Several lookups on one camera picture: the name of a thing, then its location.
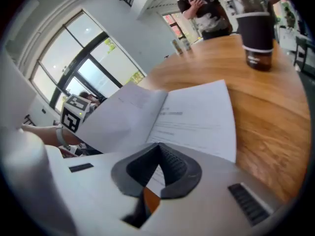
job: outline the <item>bottle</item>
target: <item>bottle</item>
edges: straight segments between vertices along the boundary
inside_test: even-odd
[[[190,43],[188,42],[188,40],[185,37],[183,38],[182,43],[185,46],[186,51],[191,50]]]
[[[247,64],[257,70],[271,68],[273,26],[264,0],[232,0]]]
[[[177,55],[183,54],[183,50],[182,50],[182,48],[179,46],[179,44],[177,43],[176,40],[173,40],[171,43],[172,43],[172,46],[174,47],[175,52],[177,53]]]

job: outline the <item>person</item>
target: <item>person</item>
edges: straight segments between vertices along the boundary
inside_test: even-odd
[[[195,19],[204,40],[231,34],[232,25],[219,0],[177,0],[177,5],[186,19]]]
[[[294,25],[295,25],[294,14],[292,13],[292,11],[290,11],[288,7],[284,8],[284,11],[285,11],[285,19],[286,19],[287,26],[289,28],[294,28]]]
[[[96,98],[94,95],[86,92],[86,91],[82,91],[79,94],[80,97],[85,98],[87,100],[90,100],[91,103],[96,104],[97,106],[99,106],[101,103],[103,103],[107,98],[106,97],[100,97],[100,98]]]
[[[91,101],[90,111],[89,111],[88,115],[86,115],[86,118],[89,115],[91,115],[91,113],[103,101],[105,101],[107,99],[106,97],[102,97],[102,98],[97,99],[92,94],[88,94],[85,91],[81,92],[79,94],[79,96]],[[32,126],[32,125],[22,124],[21,128],[24,131],[28,131],[28,132],[31,132],[31,133],[37,135],[43,141],[43,143],[45,145],[52,145],[55,147],[60,147],[60,146],[64,146],[64,144],[60,141],[60,139],[58,139],[58,136],[57,136],[57,129],[59,129],[60,126],[61,126],[61,124],[56,122],[56,123],[54,123],[53,126],[47,126],[47,127],[36,127],[36,126]],[[74,134],[72,134],[67,129],[62,128],[61,132],[62,132],[63,140],[67,145],[79,145],[80,143],[82,143],[82,141],[79,138],[77,138]],[[93,148],[88,147],[88,149],[91,151],[91,153],[93,153],[93,151],[94,151]]]
[[[51,145],[55,147],[62,146],[63,144],[57,138],[57,128],[58,126],[48,126],[48,127],[36,127],[32,125],[22,124],[22,130],[31,132],[37,135],[45,145]],[[69,145],[79,145],[81,140],[77,138],[67,129],[62,129],[63,139]]]

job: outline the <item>black t-shirt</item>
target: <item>black t-shirt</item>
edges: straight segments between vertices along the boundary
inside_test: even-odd
[[[228,23],[217,10],[217,6],[220,5],[219,0],[203,1],[205,4],[198,9],[195,17],[198,29],[200,31],[214,32],[227,28]],[[177,0],[177,5],[182,13],[191,7],[189,0]]]

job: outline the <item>document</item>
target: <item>document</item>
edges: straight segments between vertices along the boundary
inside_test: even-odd
[[[166,96],[128,83],[86,119],[76,136],[102,153],[145,144]]]
[[[76,135],[103,153],[145,143],[171,143],[235,163],[236,133],[224,80],[169,93],[128,83],[93,112]],[[165,187],[158,166],[147,187]]]

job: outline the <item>man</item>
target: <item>man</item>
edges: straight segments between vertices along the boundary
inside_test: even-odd
[[[103,103],[107,99],[106,97],[96,98],[92,94],[85,91],[82,91],[79,94],[79,96],[87,100],[90,100],[93,104],[96,104],[97,106],[99,106],[101,103]]]
[[[195,19],[204,40],[228,36],[232,25],[219,0],[177,0],[183,16]]]
[[[287,26],[289,28],[294,28],[295,26],[294,14],[290,11],[288,7],[284,8],[284,10],[285,10],[285,19],[286,19]]]

